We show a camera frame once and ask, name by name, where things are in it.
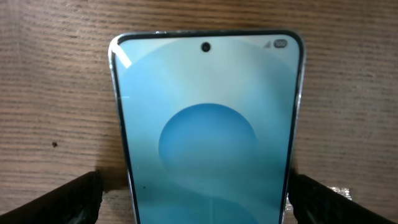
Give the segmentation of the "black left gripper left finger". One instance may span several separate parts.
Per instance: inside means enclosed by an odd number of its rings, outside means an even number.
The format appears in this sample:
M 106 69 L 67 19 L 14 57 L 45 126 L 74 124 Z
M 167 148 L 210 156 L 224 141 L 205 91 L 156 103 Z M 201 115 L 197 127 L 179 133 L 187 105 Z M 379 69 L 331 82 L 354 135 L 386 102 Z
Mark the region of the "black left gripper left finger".
M 96 223 L 104 183 L 98 171 L 88 172 L 61 187 L 1 215 L 1 223 Z

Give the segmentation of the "blue Samsung Galaxy phone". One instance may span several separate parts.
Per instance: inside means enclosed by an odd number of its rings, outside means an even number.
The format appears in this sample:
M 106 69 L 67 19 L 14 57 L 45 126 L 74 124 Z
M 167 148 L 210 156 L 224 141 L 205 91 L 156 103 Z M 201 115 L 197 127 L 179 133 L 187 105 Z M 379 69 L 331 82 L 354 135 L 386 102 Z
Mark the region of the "blue Samsung Galaxy phone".
M 136 223 L 282 223 L 305 70 L 282 29 L 129 32 L 108 49 Z

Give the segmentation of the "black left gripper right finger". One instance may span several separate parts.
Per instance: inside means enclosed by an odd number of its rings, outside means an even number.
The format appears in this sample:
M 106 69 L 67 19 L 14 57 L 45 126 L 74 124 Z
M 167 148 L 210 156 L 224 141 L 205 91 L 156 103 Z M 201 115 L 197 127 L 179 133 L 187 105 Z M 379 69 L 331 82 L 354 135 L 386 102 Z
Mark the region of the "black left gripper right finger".
M 289 202 L 298 224 L 395 224 L 310 177 L 289 177 Z

